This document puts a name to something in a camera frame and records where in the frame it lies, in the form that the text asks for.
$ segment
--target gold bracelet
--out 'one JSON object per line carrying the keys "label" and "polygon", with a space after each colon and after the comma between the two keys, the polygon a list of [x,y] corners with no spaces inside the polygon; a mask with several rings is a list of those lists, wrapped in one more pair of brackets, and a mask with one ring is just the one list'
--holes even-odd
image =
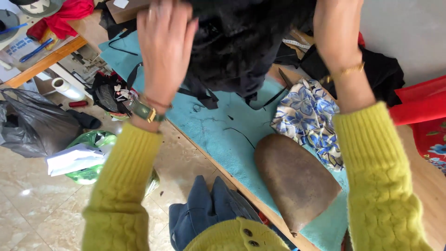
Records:
{"label": "gold bracelet", "polygon": [[342,71],[341,73],[325,76],[321,80],[319,80],[319,83],[320,84],[329,83],[329,82],[333,81],[334,79],[339,79],[343,75],[350,74],[354,71],[362,72],[364,70],[364,64],[365,64],[365,62],[362,62],[358,65],[355,65],[353,67],[350,67],[350,68]]}

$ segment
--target white roll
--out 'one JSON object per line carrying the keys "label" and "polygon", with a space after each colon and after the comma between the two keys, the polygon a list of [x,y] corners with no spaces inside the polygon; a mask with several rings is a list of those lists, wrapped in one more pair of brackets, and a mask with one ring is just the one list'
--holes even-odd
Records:
{"label": "white roll", "polygon": [[70,83],[66,82],[63,78],[53,79],[51,85],[54,87],[54,89],[56,89],[58,93],[61,93],[65,97],[74,101],[81,101],[86,98],[85,94],[82,91],[80,91]]}

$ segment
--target sweater button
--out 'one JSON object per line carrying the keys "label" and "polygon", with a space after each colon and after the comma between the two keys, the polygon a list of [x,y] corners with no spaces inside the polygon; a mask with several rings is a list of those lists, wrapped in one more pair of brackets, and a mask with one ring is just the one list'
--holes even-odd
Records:
{"label": "sweater button", "polygon": [[249,229],[245,228],[245,229],[243,229],[243,232],[244,232],[247,236],[252,237],[252,232],[251,232]]}
{"label": "sweater button", "polygon": [[248,242],[251,246],[253,246],[253,247],[259,247],[260,245],[257,243],[257,242],[255,242],[255,241],[249,241]]}

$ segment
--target white wall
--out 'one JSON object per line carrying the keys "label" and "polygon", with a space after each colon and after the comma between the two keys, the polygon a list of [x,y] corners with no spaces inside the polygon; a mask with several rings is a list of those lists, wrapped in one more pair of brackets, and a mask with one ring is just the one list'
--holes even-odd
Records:
{"label": "white wall", "polygon": [[398,59],[405,86],[446,75],[446,0],[364,0],[366,48]]}

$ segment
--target white cloth tag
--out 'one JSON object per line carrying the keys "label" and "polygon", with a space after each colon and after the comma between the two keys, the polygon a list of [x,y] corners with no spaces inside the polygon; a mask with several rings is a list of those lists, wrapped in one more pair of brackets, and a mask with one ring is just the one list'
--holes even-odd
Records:
{"label": "white cloth tag", "polygon": [[115,0],[115,1],[113,2],[113,4],[114,4],[115,6],[118,6],[119,8],[124,9],[125,6],[128,5],[128,0]]}

